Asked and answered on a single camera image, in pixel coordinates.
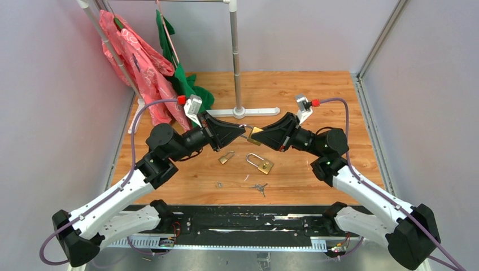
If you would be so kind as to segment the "small brass padlock with key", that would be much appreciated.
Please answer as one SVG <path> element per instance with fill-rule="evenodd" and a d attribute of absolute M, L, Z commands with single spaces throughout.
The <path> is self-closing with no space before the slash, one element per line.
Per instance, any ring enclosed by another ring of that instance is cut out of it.
<path fill-rule="evenodd" d="M 228 162 L 229 159 L 231 159 L 232 157 L 235 156 L 235 152 L 234 151 L 227 151 L 224 155 L 222 155 L 221 157 L 219 157 L 219 162 L 221 164 L 225 164 Z"/>

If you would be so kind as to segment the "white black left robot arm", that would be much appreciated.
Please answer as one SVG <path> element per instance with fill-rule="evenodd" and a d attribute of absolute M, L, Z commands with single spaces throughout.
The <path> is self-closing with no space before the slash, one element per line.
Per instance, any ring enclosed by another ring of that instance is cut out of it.
<path fill-rule="evenodd" d="M 131 215 L 118 213 L 169 181 L 178 172 L 175 162 L 193 158 L 205 146 L 219 151 L 245 132 L 239 124 L 218 120 L 207 112 L 199 113 L 198 118 L 200 125 L 183 134 L 167 123 L 154 126 L 146 140 L 148 152 L 140 160 L 133 160 L 123 179 L 91 202 L 53 214 L 52 236 L 67 257 L 65 263 L 79 267 L 111 243 L 132 234 L 153 229 L 167 233 L 172 229 L 173 214 L 163 200 L 155 200 Z"/>

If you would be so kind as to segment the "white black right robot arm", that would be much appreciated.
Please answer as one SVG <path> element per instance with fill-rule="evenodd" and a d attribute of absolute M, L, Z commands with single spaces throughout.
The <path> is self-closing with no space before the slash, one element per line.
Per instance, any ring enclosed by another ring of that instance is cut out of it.
<path fill-rule="evenodd" d="M 417 269 L 440 244 L 434 212 L 428 206 L 414 206 L 389 194 L 343 157 L 349 150 L 343 129 L 327 127 L 314 133 L 303 129 L 298 117 L 288 112 L 250 137 L 276 151 L 292 147 L 317 156 L 310 164 L 315 177 L 353 197 L 370 212 L 367 215 L 345 203 L 334 203 L 322 221 L 327 234 L 344 231 L 364 237 L 385 247 L 409 270 Z"/>

